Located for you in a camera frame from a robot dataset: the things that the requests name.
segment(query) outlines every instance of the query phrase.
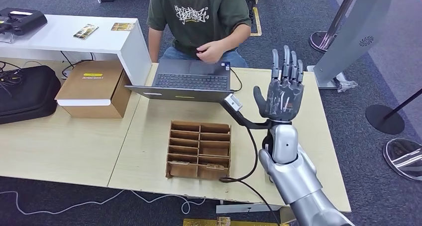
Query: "laptop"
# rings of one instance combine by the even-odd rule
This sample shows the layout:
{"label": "laptop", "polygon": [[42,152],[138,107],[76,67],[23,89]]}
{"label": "laptop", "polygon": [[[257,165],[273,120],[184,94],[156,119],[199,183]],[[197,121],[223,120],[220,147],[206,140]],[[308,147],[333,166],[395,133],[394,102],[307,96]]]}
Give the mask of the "laptop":
{"label": "laptop", "polygon": [[149,99],[221,102],[230,91],[230,62],[160,61],[152,87],[126,86]]}

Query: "cardboard organizer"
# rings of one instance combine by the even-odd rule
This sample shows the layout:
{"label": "cardboard organizer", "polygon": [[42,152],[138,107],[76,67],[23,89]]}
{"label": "cardboard organizer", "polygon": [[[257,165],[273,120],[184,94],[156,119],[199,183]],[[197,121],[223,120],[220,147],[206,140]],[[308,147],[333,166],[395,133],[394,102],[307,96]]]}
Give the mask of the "cardboard organizer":
{"label": "cardboard organizer", "polygon": [[228,124],[172,121],[166,177],[218,180],[230,169]]}

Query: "robotic arm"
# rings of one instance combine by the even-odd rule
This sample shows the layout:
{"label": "robotic arm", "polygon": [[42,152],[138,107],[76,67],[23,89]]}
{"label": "robotic arm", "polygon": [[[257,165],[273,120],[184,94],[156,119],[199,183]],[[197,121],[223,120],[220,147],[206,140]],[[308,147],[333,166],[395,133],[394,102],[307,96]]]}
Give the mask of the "robotic arm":
{"label": "robotic arm", "polygon": [[299,225],[354,226],[322,192],[317,170],[299,145],[298,132],[291,122],[301,106],[303,63],[287,45],[284,46],[282,69],[275,49],[273,59],[267,99],[262,97],[258,86],[253,89],[259,113],[267,119],[265,122],[253,123],[243,117],[239,112],[242,104],[233,94],[227,96],[221,105],[238,124],[249,129],[267,129],[263,148],[259,150],[259,161],[283,201],[291,206]]}

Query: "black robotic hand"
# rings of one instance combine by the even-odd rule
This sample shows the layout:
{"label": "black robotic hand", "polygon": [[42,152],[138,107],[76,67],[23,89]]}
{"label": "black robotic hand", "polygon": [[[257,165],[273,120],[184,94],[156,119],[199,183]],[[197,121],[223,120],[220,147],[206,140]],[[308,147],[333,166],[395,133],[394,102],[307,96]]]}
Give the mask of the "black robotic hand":
{"label": "black robotic hand", "polygon": [[253,89],[253,96],[263,118],[291,121],[299,112],[304,91],[303,63],[297,60],[296,52],[284,45],[284,64],[280,70],[278,53],[273,49],[272,79],[268,86],[267,100],[264,100],[259,86]]}

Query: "white cable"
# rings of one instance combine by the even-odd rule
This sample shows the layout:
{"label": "white cable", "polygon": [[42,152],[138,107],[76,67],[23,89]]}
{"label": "white cable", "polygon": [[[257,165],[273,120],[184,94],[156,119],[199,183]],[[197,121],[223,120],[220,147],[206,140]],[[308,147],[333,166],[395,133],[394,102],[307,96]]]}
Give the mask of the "white cable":
{"label": "white cable", "polygon": [[[187,199],[185,199],[185,198],[183,198],[182,196],[179,196],[179,195],[163,195],[161,197],[158,197],[156,199],[153,199],[151,201],[148,201],[148,200],[144,199],[143,197],[141,197],[139,194],[135,193],[134,191],[131,190],[131,192],[134,193],[137,197],[139,197],[140,199],[142,199],[143,201],[145,201],[147,203],[152,203],[152,202],[154,202],[156,200],[159,200],[159,199],[162,199],[162,198],[165,198],[165,197],[169,197],[169,196],[181,198],[181,199],[183,199],[185,201],[182,204],[181,210],[182,210],[182,213],[184,213],[186,215],[191,211],[191,204],[190,203],[192,203],[194,205],[201,205],[201,204],[203,204],[205,202],[205,198],[204,198],[204,200],[201,203],[198,204],[198,203],[195,203],[195,202],[192,202],[192,201],[188,201]],[[186,211],[186,212],[183,210],[183,206],[185,206],[185,204],[188,204],[188,211]]]}
{"label": "white cable", "polygon": [[[36,212],[31,212],[31,213],[26,213],[26,212],[24,212],[22,209],[20,209],[20,207],[19,207],[19,204],[18,204],[18,197],[19,197],[19,193],[17,192],[17,191],[4,191],[4,192],[0,192],[0,195],[1,194],[7,194],[7,193],[14,193],[15,195],[16,195],[16,208],[17,208],[17,210],[19,210],[19,212],[21,212],[23,215],[34,215],[34,214],[40,214],[40,213],[45,213],[45,214],[51,214],[51,215],[58,215],[58,214],[61,214],[61,213],[63,213],[63,212],[65,212],[65,211],[67,211],[67,210],[70,210],[70,209],[72,209],[72,208],[75,208],[75,207],[79,207],[79,206],[82,206],[82,205],[87,205],[87,204],[96,204],[96,205],[103,205],[103,204],[105,204],[105,203],[107,203],[108,201],[110,201],[110,200],[112,200],[112,199],[114,199],[114,198],[116,198],[117,196],[119,196],[121,193],[123,193],[123,191],[126,191],[126,190],[121,190],[120,192],[118,192],[116,195],[114,195],[113,197],[111,197],[111,198],[108,198],[107,200],[105,200],[105,201],[103,201],[103,202],[96,202],[96,201],[88,201],[88,202],[84,202],[84,203],[80,203],[80,204],[77,204],[77,205],[73,205],[73,206],[70,206],[70,207],[68,207],[68,208],[66,208],[66,209],[64,209],[64,210],[62,210],[62,211],[59,211],[59,212],[50,212],[50,211],[36,211]],[[158,198],[156,198],[156,199],[154,199],[154,200],[152,200],[152,201],[148,201],[148,200],[146,200],[146,199],[144,199],[142,196],[140,196],[140,195],[138,195],[137,193],[135,193],[134,191],[132,191],[131,190],[131,192],[134,194],[134,195],[136,195],[138,198],[140,198],[140,199],[142,199],[143,201],[145,201],[145,202],[147,202],[147,203],[152,203],[152,202],[154,202],[154,201],[156,201],[156,200],[159,200],[159,199],[162,199],[162,198],[165,198],[165,197],[170,197],[170,196],[172,196],[172,197],[178,197],[178,198],[181,198],[181,199],[183,199],[185,202],[182,204],[182,207],[181,207],[181,209],[182,209],[182,213],[184,213],[184,214],[189,214],[189,212],[191,211],[191,205],[190,205],[190,203],[192,203],[192,204],[194,204],[194,205],[201,205],[201,204],[203,204],[204,202],[205,202],[205,198],[204,198],[204,200],[201,202],[201,203],[195,203],[195,202],[192,202],[192,201],[188,201],[188,200],[186,200],[185,198],[183,198],[182,196],[179,196],[179,195],[164,195],[164,196],[161,196],[161,197],[158,197]],[[188,205],[188,211],[184,211],[183,210],[183,207],[185,206],[185,204],[187,204]]]}
{"label": "white cable", "polygon": [[24,68],[25,66],[26,66],[26,64],[27,63],[37,63],[37,64],[39,64],[40,66],[42,66],[43,64],[40,64],[39,62],[37,62],[37,61],[27,61],[27,62],[25,62],[24,64],[23,64],[23,67],[22,68]]}

